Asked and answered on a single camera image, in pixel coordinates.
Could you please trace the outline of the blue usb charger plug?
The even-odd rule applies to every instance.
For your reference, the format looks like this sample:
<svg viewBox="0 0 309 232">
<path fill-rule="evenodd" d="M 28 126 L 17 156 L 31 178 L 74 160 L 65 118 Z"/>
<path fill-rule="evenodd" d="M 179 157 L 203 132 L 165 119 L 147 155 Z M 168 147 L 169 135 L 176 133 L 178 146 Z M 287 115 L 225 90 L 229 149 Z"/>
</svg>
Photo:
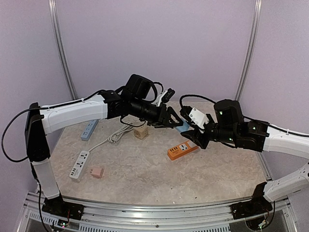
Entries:
<svg viewBox="0 0 309 232">
<path fill-rule="evenodd" d="M 182 118 L 182 122 L 183 122 L 183 125 L 182 125 L 182 126 L 177 126 L 177 127 L 175 127 L 175 129 L 176 129 L 179 133 L 188 131 L 189 128 L 190 128 L 190 125 L 186 122 L 185 119 Z"/>
</svg>

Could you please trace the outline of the orange power strip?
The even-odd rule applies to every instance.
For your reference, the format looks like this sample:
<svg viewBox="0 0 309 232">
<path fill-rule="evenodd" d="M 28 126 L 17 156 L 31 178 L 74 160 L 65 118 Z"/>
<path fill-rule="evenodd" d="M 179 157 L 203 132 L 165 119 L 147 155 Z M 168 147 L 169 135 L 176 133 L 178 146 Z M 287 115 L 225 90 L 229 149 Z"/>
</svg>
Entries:
<svg viewBox="0 0 309 232">
<path fill-rule="evenodd" d="M 197 149 L 198 149 L 198 146 L 194 144 L 192 141 L 188 140 L 188 141 L 183 142 L 182 144 L 169 148 L 167 151 L 167 155 L 170 160 L 176 160 Z"/>
</svg>

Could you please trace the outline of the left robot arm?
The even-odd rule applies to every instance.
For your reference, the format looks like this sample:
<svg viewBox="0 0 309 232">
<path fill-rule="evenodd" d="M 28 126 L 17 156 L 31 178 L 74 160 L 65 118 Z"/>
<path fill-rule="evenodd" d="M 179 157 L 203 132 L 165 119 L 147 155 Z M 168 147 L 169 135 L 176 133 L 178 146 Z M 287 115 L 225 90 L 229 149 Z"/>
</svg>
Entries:
<svg viewBox="0 0 309 232">
<path fill-rule="evenodd" d="M 175 128 L 183 121 L 166 103 L 173 89 L 158 94 L 155 83 L 137 74 L 117 90 L 98 90 L 89 97 L 60 104 L 39 106 L 33 103 L 21 113 L 27 113 L 25 141 L 27 159 L 48 206 L 57 215 L 67 211 L 50 163 L 46 136 L 59 129 L 90 120 L 137 117 L 155 128 Z"/>
</svg>

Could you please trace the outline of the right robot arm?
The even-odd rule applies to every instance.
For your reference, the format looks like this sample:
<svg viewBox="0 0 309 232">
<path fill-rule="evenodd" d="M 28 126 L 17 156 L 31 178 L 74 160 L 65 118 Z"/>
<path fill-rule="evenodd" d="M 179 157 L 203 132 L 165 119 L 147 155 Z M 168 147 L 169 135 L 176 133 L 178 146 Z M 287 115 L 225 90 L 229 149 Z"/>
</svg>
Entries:
<svg viewBox="0 0 309 232">
<path fill-rule="evenodd" d="M 282 129 L 268 122 L 251 119 L 242 114 L 238 101 L 221 100 L 214 105 L 217 120 L 191 106 L 181 105 L 181 115 L 192 130 L 181 135 L 202 149 L 210 141 L 257 152 L 279 152 L 292 156 L 309 157 L 309 136 Z M 252 199 L 231 205 L 234 218 L 248 217 L 273 210 L 275 201 L 300 191 L 309 185 L 309 165 L 270 182 L 258 184 Z"/>
</svg>

